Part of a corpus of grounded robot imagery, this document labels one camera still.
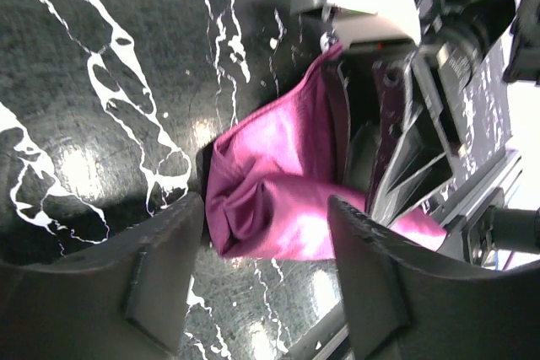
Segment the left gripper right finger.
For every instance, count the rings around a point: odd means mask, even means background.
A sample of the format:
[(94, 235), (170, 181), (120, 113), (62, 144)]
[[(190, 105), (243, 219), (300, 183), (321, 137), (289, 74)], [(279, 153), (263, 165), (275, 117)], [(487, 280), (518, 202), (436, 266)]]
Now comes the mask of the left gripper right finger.
[(537, 262), (491, 271), (457, 261), (338, 196), (328, 223), (356, 358), (538, 358)]

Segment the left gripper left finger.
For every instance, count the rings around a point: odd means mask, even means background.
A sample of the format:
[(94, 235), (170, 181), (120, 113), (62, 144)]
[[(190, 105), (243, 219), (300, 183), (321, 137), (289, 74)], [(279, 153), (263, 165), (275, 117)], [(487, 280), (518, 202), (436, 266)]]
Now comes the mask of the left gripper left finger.
[(4, 359), (167, 359), (179, 348), (204, 205), (153, 218), (49, 265), (1, 266)]

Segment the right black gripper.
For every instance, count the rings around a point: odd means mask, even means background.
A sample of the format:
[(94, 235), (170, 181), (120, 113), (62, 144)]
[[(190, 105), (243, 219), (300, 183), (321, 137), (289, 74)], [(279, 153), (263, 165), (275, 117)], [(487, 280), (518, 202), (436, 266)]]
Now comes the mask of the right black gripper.
[(373, 62), (373, 79), (345, 58), (324, 64), (337, 182), (369, 190), (382, 225), (427, 207), (446, 253), (504, 267), (536, 246), (510, 225), (531, 213), (505, 206), (521, 172), (505, 145), (508, 85), (539, 79), (539, 0), (432, 0), (428, 20), (414, 60)]

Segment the purple cloth napkin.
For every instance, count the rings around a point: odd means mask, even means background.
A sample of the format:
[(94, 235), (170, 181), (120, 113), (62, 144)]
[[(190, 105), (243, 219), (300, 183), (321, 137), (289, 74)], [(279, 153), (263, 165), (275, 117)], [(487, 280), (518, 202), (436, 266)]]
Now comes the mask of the purple cloth napkin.
[(213, 247), (227, 259), (334, 258), (327, 202), (357, 208), (365, 194), (338, 183), (324, 64), (331, 46), (285, 95), (255, 111), (213, 144), (205, 198)]

